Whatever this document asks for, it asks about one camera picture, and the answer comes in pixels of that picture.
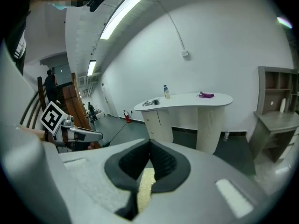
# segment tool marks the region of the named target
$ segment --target desk cabinet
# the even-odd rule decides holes
[[[259,96],[256,128],[249,141],[253,158],[268,149],[276,162],[286,157],[299,134],[297,105],[298,71],[278,67],[258,67]],[[282,100],[285,109],[279,112]]]
[[[167,109],[142,112],[151,139],[173,142],[172,127]]]

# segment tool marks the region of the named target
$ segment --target wooden shelf unit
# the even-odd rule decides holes
[[[253,158],[268,149],[272,160],[284,158],[299,135],[299,115],[294,113],[298,100],[298,71],[260,66],[259,96],[255,115],[257,125],[249,141]],[[283,99],[285,110],[280,113]]]
[[[279,111],[281,101],[285,98],[285,112],[294,112],[298,92],[298,71],[277,67],[258,67],[259,96],[256,112]]]

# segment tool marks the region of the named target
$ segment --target black cable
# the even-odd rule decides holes
[[[117,134],[113,137],[113,139],[109,142],[109,143],[111,143],[113,140],[114,140],[114,138],[119,134],[119,132],[117,132]]]
[[[108,7],[113,7],[113,6],[105,4],[105,3],[102,3],[102,5],[105,5],[105,6],[108,6]]]
[[[128,123],[125,123],[125,125],[120,129],[120,131],[122,131],[122,129],[127,125]],[[113,137],[113,139],[110,141],[110,142],[108,142],[108,143],[111,143],[113,140],[114,140],[114,138],[119,134],[119,132],[117,132],[117,134]]]

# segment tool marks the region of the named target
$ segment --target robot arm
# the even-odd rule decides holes
[[[53,135],[59,147],[70,142],[95,142],[103,139],[103,134],[75,127],[74,118],[64,113],[56,104],[50,102],[42,113],[40,122]]]

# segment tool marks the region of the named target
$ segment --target plastic bottle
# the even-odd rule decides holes
[[[223,141],[227,141],[228,140],[228,137],[229,137],[229,131],[227,130],[224,134],[224,138],[223,138]]]
[[[285,111],[285,98],[282,99],[279,111],[283,113]]]
[[[167,85],[164,86],[164,95],[166,99],[170,99],[169,90],[167,88]]]

